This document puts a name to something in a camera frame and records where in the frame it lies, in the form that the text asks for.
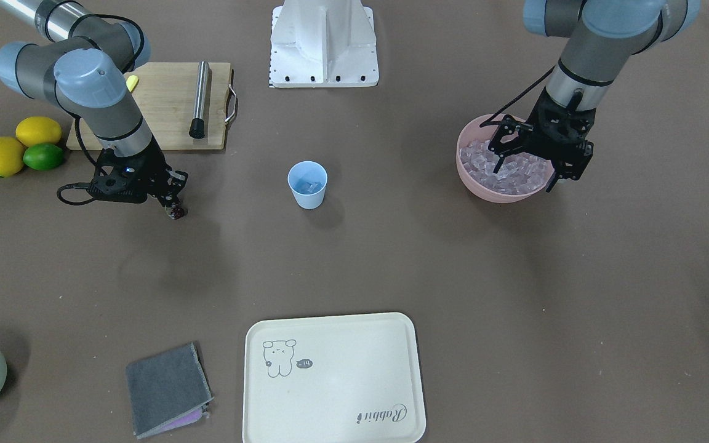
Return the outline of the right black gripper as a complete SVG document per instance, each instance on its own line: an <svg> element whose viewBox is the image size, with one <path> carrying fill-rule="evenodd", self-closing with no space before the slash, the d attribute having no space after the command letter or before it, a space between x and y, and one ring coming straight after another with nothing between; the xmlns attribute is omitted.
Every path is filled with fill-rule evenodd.
<svg viewBox="0 0 709 443"><path fill-rule="evenodd" d="M180 193L188 181L188 174L173 169L166 162L165 156L155 138L147 147L136 155L120 157L114 150L105 148L98 155L97 167L127 166L140 171L140 183L151 196L158 200L168 216L174 210L185 210L182 206Z"/></svg>

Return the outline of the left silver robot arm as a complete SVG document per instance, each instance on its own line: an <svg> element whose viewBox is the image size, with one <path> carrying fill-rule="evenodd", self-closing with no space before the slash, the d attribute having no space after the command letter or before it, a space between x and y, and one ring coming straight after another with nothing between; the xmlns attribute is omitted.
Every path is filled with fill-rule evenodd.
<svg viewBox="0 0 709 443"><path fill-rule="evenodd" d="M596 107L628 59L667 41L697 19L699 1L526 1L524 27L535 34L566 38L555 67L526 121L506 115L489 144L499 171L510 155L549 160L558 180L578 180L594 153L587 135Z"/></svg>

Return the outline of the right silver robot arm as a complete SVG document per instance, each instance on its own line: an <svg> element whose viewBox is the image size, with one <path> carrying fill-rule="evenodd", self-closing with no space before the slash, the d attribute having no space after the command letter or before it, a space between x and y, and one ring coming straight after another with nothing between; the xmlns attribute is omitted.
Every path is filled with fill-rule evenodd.
<svg viewBox="0 0 709 443"><path fill-rule="evenodd" d="M0 48L0 80L14 92L85 121L102 151L90 182L70 184L89 201L141 204L155 198L174 220L185 216L179 194L188 174L165 160L126 73L150 56L148 39L123 17L93 14L76 1L0 1L48 44Z"/></svg>

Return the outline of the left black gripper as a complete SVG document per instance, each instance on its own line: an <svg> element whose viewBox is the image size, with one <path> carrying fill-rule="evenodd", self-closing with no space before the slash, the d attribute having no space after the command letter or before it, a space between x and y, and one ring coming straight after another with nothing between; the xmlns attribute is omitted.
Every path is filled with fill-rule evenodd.
<svg viewBox="0 0 709 443"><path fill-rule="evenodd" d="M498 157L494 173L499 173L509 155L528 153L549 160L553 166L546 193L551 193L560 180L579 179L594 152L594 144L586 137L594 124L595 111L578 110L582 99L582 88L574 90L564 106L542 92L528 121L520 122L509 114L498 122L489 121L490 126L497 126L489 144Z"/></svg>

